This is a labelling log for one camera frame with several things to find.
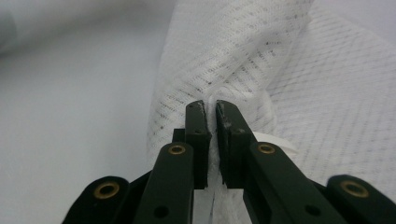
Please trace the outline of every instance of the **brass screw insert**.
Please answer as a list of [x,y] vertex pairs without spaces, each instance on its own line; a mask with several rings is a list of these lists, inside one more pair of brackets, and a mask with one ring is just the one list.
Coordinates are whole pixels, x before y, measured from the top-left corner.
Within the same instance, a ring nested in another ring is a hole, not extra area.
[[348,194],[358,197],[367,198],[369,197],[369,191],[362,185],[355,181],[345,180],[340,184],[341,188]]
[[267,144],[261,144],[257,149],[264,154],[273,154],[275,152],[275,149]]
[[183,146],[172,146],[169,147],[168,152],[172,155],[180,155],[186,152],[186,148],[184,148]]
[[120,190],[120,185],[115,181],[107,181],[100,184],[95,191],[93,196],[97,199],[108,199],[116,195]]

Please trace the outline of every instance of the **white mesh fabric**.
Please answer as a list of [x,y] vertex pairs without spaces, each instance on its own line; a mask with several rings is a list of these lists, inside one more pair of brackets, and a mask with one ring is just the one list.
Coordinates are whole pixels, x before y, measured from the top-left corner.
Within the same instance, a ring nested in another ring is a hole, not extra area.
[[[238,105],[253,131],[296,145],[293,159],[312,179],[356,175],[395,200],[395,50],[318,7],[304,28],[310,5],[179,1],[151,107],[150,163],[184,126],[186,104],[205,101],[214,133],[213,106],[222,99]],[[194,223],[249,223],[240,191],[218,178],[216,138],[209,164]]]
[[267,89],[278,134],[310,178],[355,175],[396,201],[396,49],[319,7],[310,15]]

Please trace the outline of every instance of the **white fabric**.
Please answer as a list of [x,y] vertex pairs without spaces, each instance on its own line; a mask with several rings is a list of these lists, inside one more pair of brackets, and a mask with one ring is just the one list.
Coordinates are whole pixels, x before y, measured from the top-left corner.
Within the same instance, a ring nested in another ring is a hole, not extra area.
[[[395,200],[396,51],[318,7],[305,27],[310,5],[179,1],[153,96],[150,161],[183,127],[186,104],[206,102],[213,132],[213,105],[222,99],[239,106],[253,131],[296,144],[303,153],[294,160],[308,177],[325,184],[356,175]],[[241,192],[221,185],[216,143],[194,222],[249,223]]]

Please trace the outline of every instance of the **screw hole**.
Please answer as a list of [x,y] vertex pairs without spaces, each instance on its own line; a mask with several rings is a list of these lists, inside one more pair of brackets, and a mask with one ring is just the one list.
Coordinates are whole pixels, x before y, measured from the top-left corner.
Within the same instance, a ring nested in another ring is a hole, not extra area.
[[275,149],[273,147],[266,144],[259,145],[258,150],[265,154],[272,154],[275,152]]
[[156,218],[164,218],[169,215],[169,209],[166,206],[158,206],[154,210],[154,216]]
[[170,154],[179,155],[184,153],[186,151],[186,148],[184,148],[183,146],[172,146],[169,148],[168,151]]
[[107,181],[100,184],[95,191],[93,196],[97,199],[108,199],[116,195],[120,190],[120,185],[115,181]]
[[369,196],[369,191],[362,185],[356,183],[355,181],[345,180],[341,182],[341,188],[348,194],[358,197],[367,198]]
[[314,205],[306,205],[305,212],[307,212],[309,215],[314,216],[314,217],[320,216],[320,209],[318,209]]

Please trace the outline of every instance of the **white surface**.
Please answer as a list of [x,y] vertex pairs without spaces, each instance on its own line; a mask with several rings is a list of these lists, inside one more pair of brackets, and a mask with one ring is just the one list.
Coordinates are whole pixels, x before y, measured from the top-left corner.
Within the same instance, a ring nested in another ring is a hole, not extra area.
[[316,0],[316,3],[396,46],[396,1]]
[[149,169],[171,13],[140,4],[118,14],[0,55],[0,223],[61,223],[93,180]]

